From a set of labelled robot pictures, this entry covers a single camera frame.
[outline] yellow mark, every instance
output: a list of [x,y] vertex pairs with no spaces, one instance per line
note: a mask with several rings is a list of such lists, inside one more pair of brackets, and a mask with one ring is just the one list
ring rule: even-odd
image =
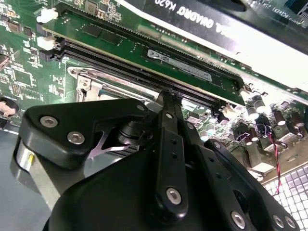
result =
[[29,155],[29,162],[30,162],[31,165],[33,164],[33,162],[34,162],[34,154],[30,154]]

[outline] sticker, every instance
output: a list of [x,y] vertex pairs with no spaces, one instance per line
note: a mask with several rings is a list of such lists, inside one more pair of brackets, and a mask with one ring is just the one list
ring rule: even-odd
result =
[[207,72],[204,72],[204,71],[201,71],[195,67],[192,67],[192,66],[189,66],[185,63],[182,63],[180,61],[177,61],[175,59],[171,59],[165,55],[162,55],[158,52],[155,52],[153,50],[148,50],[148,57],[150,58],[154,58],[154,59],[159,59],[167,64],[170,64],[174,67],[177,67],[178,69],[186,72],[186,73],[189,73],[193,76],[196,76],[196,77],[199,77],[201,79],[204,79],[204,80],[207,80],[209,82],[212,82],[212,76],[207,73]]

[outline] silver screw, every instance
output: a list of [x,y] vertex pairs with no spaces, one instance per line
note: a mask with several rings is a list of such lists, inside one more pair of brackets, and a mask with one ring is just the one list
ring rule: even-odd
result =
[[284,228],[282,220],[277,215],[273,215],[273,219],[280,228]]
[[72,144],[80,145],[83,144],[85,141],[85,137],[77,131],[72,131],[67,135],[68,141],[70,141]]
[[193,129],[193,125],[190,124],[190,123],[187,123],[187,127],[188,127],[189,129]]
[[58,120],[52,116],[43,116],[40,120],[40,123],[47,128],[54,128],[58,125]]
[[169,114],[169,113],[166,113],[166,116],[167,116],[169,119],[172,119],[172,118],[173,118],[172,114]]
[[234,223],[237,225],[237,227],[239,227],[242,230],[245,229],[246,227],[245,220],[238,212],[232,211],[231,218],[234,221]]
[[287,217],[287,216],[285,216],[284,218],[285,218],[285,220],[287,221],[287,224],[288,224],[291,228],[293,228],[293,229],[296,228],[296,225],[295,225],[294,221],[293,221],[291,218],[289,218],[289,217]]
[[214,142],[215,147],[217,147],[218,149],[221,148],[220,144],[217,142]]
[[142,107],[141,105],[137,105],[137,108],[138,108],[139,110],[141,110],[141,111],[144,111],[144,110],[145,110],[144,107]]
[[169,201],[174,205],[179,205],[182,201],[181,194],[174,188],[168,188],[166,191]]

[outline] perforated metal panel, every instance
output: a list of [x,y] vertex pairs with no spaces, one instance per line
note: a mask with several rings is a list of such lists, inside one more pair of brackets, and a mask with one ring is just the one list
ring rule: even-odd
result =
[[[297,221],[301,231],[308,231],[308,165],[281,177],[282,187],[274,198]],[[274,195],[278,180],[265,185],[267,191]]]

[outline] electrolytic capacitor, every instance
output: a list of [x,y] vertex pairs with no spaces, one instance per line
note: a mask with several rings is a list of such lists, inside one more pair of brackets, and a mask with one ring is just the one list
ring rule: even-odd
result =
[[298,112],[293,113],[291,115],[291,118],[292,118],[292,123],[294,124],[294,126],[300,128],[305,125],[302,117],[300,116]]
[[199,133],[199,135],[200,135],[200,139],[201,139],[203,142],[205,142],[205,141],[207,141],[207,140],[208,140],[208,134],[207,134],[207,131],[202,130],[202,131]]
[[251,106],[251,107],[247,107],[247,112],[248,112],[248,118],[249,120],[253,121],[259,118],[259,114],[256,111],[256,108]]
[[285,119],[281,111],[274,111],[274,117],[279,126],[285,125]]
[[257,141],[259,138],[258,138],[258,135],[257,135],[257,132],[254,128],[250,128],[249,129],[249,136],[251,138],[251,141],[255,142]]
[[258,98],[256,99],[256,101],[255,101],[255,103],[254,103],[254,106],[255,106],[256,111],[257,111],[258,113],[263,113],[263,112],[266,111],[266,106],[265,106],[265,104],[264,104],[264,102],[263,102],[263,100],[262,100],[261,97],[258,97]]
[[215,133],[215,125],[213,123],[209,123],[206,125],[206,131],[209,136],[214,135]]
[[252,140],[251,140],[251,138],[249,137],[249,136],[247,136],[246,138],[245,138],[245,144],[247,145],[247,146],[249,146],[249,145],[251,145],[252,144]]

